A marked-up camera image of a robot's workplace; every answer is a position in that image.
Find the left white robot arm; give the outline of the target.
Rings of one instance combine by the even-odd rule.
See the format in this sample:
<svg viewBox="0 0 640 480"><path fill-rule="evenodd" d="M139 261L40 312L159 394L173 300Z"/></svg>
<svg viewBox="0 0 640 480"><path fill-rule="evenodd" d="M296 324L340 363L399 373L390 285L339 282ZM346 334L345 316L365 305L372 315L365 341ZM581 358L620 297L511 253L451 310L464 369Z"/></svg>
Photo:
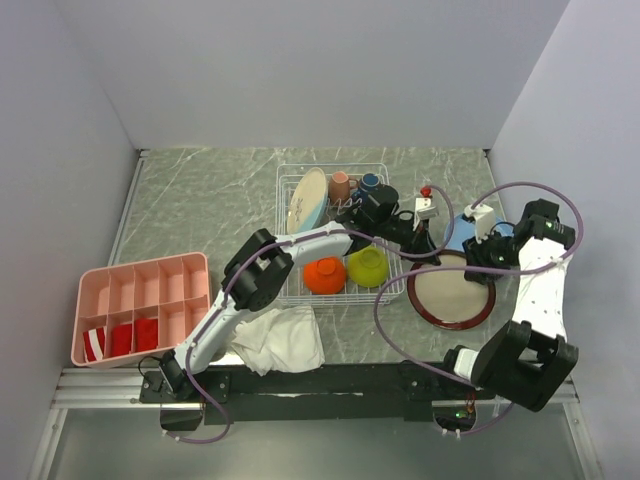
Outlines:
<svg viewBox="0 0 640 480"><path fill-rule="evenodd" d="M323 226L279 236L257 230L226 265L221 291L202 320L162 356L159 371L164 389L176 401L193 399L200 388L198 373L207 369L246 315L276 299L298 267L325 257L346 257L372 243L395 244L399 256L436 263L429 220L437 215L430 196L418 197L412 210L401 210L398 192L383 184Z"/></svg>

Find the yellow-green bowl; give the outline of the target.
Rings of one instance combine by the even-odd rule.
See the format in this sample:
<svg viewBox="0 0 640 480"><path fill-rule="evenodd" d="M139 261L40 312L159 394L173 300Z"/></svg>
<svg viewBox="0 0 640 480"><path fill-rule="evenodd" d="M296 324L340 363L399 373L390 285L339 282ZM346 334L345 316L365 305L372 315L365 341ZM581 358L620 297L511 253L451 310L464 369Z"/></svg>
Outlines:
<svg viewBox="0 0 640 480"><path fill-rule="evenodd" d="M382 250L368 246L348 257L347 272L349 278L361 287L379 287L389 275L388 260Z"/></svg>

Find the pink printed ceramic mug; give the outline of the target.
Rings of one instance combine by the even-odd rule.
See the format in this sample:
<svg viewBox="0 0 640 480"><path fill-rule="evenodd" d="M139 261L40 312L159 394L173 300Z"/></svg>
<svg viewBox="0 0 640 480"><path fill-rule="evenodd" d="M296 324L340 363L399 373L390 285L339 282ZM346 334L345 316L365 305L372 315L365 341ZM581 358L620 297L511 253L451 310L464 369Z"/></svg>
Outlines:
<svg viewBox="0 0 640 480"><path fill-rule="evenodd" d="M332 204L346 203L353 189L357 189L359 180L348 175L344 171L337 171L332 174L328 183L328 196Z"/></svg>

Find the beige blue leaf plate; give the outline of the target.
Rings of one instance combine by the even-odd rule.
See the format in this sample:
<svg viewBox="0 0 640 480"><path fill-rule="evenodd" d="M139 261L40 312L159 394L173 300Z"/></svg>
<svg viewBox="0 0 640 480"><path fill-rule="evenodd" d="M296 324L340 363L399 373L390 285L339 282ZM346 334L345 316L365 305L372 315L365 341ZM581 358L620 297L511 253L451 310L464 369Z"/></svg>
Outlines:
<svg viewBox="0 0 640 480"><path fill-rule="evenodd" d="M299 181L289 202L286 233L297 234L319 226L328 201L325 172L311 168Z"/></svg>

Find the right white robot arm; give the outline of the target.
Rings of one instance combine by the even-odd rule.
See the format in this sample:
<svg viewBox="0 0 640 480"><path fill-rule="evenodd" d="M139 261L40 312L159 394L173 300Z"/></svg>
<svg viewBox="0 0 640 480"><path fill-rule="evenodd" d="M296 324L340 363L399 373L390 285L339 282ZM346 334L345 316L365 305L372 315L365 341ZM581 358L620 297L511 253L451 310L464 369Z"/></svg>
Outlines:
<svg viewBox="0 0 640 480"><path fill-rule="evenodd" d="M579 350L567 341L562 307L576 233L558 212L553 202L530 201L504 236L491 207L465 208L462 219L475 227L463 243L465 279L488 285L508 271L521 275L511 319L479 350L458 345L447 352L437 376L447 397L460 398L474 385L537 412L575 367Z"/></svg>

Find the dark red plate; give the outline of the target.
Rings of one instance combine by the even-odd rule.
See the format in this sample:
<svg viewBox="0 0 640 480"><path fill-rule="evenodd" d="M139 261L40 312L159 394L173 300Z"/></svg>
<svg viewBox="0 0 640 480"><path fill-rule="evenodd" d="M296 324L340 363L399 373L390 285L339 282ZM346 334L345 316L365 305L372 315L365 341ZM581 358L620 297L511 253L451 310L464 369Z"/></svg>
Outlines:
<svg viewBox="0 0 640 480"><path fill-rule="evenodd" d="M463 271L420 273L407 279L409 301L436 327L464 331L481 325L496 303L494 283L467 281Z"/></svg>

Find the orange bowl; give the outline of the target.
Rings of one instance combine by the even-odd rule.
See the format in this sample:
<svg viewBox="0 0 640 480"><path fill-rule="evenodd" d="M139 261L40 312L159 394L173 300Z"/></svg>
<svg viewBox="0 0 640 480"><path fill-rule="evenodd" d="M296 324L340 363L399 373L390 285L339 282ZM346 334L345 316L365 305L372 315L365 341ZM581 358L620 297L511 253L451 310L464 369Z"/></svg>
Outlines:
<svg viewBox="0 0 640 480"><path fill-rule="evenodd" d="M337 257L326 257L304 266L303 282L316 295L340 293L347 280L347 271Z"/></svg>

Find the dark blue ceramic mug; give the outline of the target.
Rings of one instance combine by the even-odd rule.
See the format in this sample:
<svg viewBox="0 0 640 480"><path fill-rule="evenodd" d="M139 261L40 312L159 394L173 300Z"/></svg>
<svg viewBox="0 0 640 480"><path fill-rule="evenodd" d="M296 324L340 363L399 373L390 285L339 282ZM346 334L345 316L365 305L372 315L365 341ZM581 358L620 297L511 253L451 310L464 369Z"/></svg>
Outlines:
<svg viewBox="0 0 640 480"><path fill-rule="evenodd" d="M380 184L379 177L374 173L364 174L358 181L356 195L358 198L366 198L370 192Z"/></svg>

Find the light blue plate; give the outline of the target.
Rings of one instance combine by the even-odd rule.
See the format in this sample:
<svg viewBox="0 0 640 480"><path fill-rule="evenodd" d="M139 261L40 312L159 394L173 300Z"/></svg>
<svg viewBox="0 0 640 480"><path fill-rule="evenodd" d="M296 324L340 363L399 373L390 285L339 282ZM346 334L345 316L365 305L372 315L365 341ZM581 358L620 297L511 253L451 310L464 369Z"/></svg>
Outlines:
<svg viewBox="0 0 640 480"><path fill-rule="evenodd" d="M446 248L448 250L463 252L463 242L475 235L475 224L467 221L462 214L459 214L454 217L452 222L447 224L443 239L447 238L450 230L453 231L453 234L451 239L446 243ZM499 233L501 236L512 236L513 224L497 217L492 232Z"/></svg>

